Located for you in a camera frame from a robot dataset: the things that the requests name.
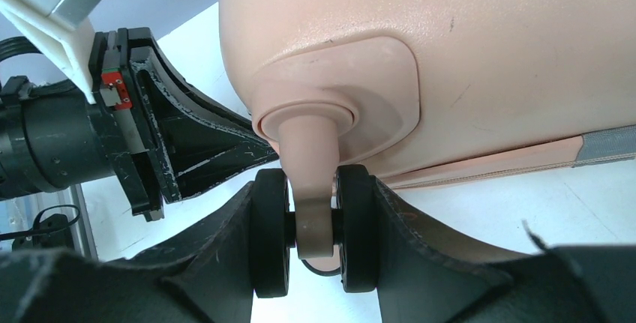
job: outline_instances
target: black plastic part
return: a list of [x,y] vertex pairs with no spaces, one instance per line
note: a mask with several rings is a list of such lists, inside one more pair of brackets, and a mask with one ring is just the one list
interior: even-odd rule
[[[371,179],[383,322],[636,322],[636,246],[557,247],[497,264],[454,259],[427,240],[450,227]],[[274,189],[280,195],[284,187]],[[253,193],[248,184],[130,261],[60,249],[0,254],[0,322],[248,323]]]
[[371,292],[379,272],[374,180],[361,165],[342,166],[336,176],[337,207],[342,211],[342,286],[347,293]]
[[38,237],[17,238],[13,240],[11,244],[12,250],[23,250],[25,248],[61,248],[66,247],[74,249],[73,234],[68,229],[68,217],[65,214],[51,214],[45,220],[40,222],[40,227],[43,229],[62,228],[58,232],[49,233],[48,235],[40,235]]
[[285,214],[285,242],[287,248],[296,248],[296,213]]
[[334,244],[342,244],[342,237],[344,233],[344,222],[341,209],[331,210],[331,227],[334,234]]
[[250,277],[258,298],[284,297],[290,287],[286,222],[290,211],[282,169],[261,169],[252,189]]
[[86,99],[68,82],[35,88],[11,77],[0,93],[0,199],[55,192],[112,175]]
[[[147,28],[97,33],[89,61],[100,115],[91,120],[130,201],[133,215],[198,196],[278,156],[249,120],[188,85]],[[143,152],[131,152],[101,97],[103,70],[123,77]]]
[[249,323],[250,188],[131,260],[0,254],[0,322]]

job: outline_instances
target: beige plastic shell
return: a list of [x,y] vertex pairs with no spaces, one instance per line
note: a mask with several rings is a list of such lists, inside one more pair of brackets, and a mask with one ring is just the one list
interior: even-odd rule
[[286,59],[376,37],[408,47],[420,119],[362,162],[409,185],[410,172],[636,124],[634,27],[636,0],[220,0],[223,61],[253,112],[260,77]]

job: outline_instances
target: wheel caster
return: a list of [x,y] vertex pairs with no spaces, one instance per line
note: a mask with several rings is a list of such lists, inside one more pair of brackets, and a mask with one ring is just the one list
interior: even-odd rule
[[360,165],[341,166],[336,176],[341,218],[334,221],[334,230],[341,232],[334,236],[340,241],[342,285],[347,293],[371,292],[377,286],[380,266],[374,178]]
[[290,221],[290,201],[283,170],[261,169],[256,174],[251,195],[249,259],[252,287],[258,298],[284,297],[290,286],[288,242],[293,232],[289,232],[289,224],[286,224]]

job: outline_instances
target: black cylinder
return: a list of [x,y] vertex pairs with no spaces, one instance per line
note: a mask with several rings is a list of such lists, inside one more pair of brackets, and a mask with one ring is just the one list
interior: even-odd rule
[[13,104],[2,100],[0,199],[55,192],[113,174],[79,89]]

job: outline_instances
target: scratch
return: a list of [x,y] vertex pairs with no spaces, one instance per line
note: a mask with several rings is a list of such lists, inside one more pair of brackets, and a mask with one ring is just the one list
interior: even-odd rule
[[132,210],[132,208],[129,208],[129,209],[125,210],[125,211],[123,211],[123,212],[122,212],[119,216],[121,217],[121,216],[123,216],[124,214],[126,214],[127,212],[130,212],[131,210]]
[[489,130],[489,129],[487,129],[487,128],[482,128],[482,127],[477,127],[477,126],[475,126],[474,124],[471,124],[471,126],[472,126],[473,128],[475,128],[476,130],[483,130],[483,131],[486,131],[486,132],[494,132],[494,130]]
[[47,258],[46,256],[36,256],[34,258],[41,261],[39,262],[40,267],[32,274],[31,282],[18,301],[15,309],[16,315],[14,321],[22,320],[23,316],[26,314],[26,310],[32,306],[32,301],[38,298],[38,295],[48,288],[47,285],[50,284],[48,278],[53,272],[53,259]]
[[464,94],[466,93],[466,91],[468,91],[468,88],[470,88],[470,86],[473,85],[472,83],[469,84],[464,90],[463,92],[461,92],[461,94],[459,95],[459,97],[457,97],[457,99],[455,100],[455,102],[453,102],[453,104],[451,105],[451,108],[453,108],[453,106],[459,102],[459,100],[464,96]]
[[143,239],[144,239],[144,238],[146,238],[146,237],[145,237],[145,236],[143,236],[143,237],[141,237],[140,239],[138,239],[138,240],[134,241],[133,243],[128,244],[128,246],[127,246],[127,247],[125,247],[123,250],[119,250],[119,252],[124,252],[124,251],[125,251],[125,250],[127,250],[128,248],[130,248],[130,247],[134,246],[135,244],[138,244],[140,241],[143,241]]
[[181,177],[182,175],[184,175],[184,174],[186,174],[188,172],[192,172],[193,170],[195,170],[195,169],[197,169],[197,168],[199,168],[201,166],[204,166],[205,164],[208,164],[208,163],[212,162],[213,159],[218,158],[218,157],[224,155],[227,152],[229,152],[229,151],[223,151],[223,152],[217,154],[216,156],[214,156],[212,158],[208,158],[207,160],[202,160],[201,162],[198,162],[194,166],[177,173],[177,177]]
[[225,70],[223,72],[220,73],[219,77],[217,77],[217,79],[214,80],[214,82],[212,83],[213,85],[218,82],[219,79],[221,79],[221,77],[225,74]]
[[608,232],[610,232],[618,241],[620,241],[620,239],[618,238],[618,236],[616,235],[616,233],[612,232],[611,229],[609,229],[609,227],[607,227],[605,225],[605,223],[603,223],[603,221],[599,218],[599,216],[596,215],[596,213],[594,213],[594,211],[592,211],[592,209],[590,209],[590,207],[588,207],[587,203],[585,203],[579,196],[578,194],[576,194],[575,190],[573,190],[566,182],[563,182],[563,184],[570,190],[570,192],[572,192],[572,194],[574,194],[575,197],[577,197],[578,201],[585,207],[585,209],[588,210],[588,212],[590,212],[595,218],[596,220],[598,220],[599,223],[601,223],[601,225],[603,227],[605,227],[605,229],[607,229]]
[[50,139],[50,138],[65,138],[66,134],[64,133],[54,133],[54,134],[47,134],[45,136],[38,136],[35,137],[35,139]]

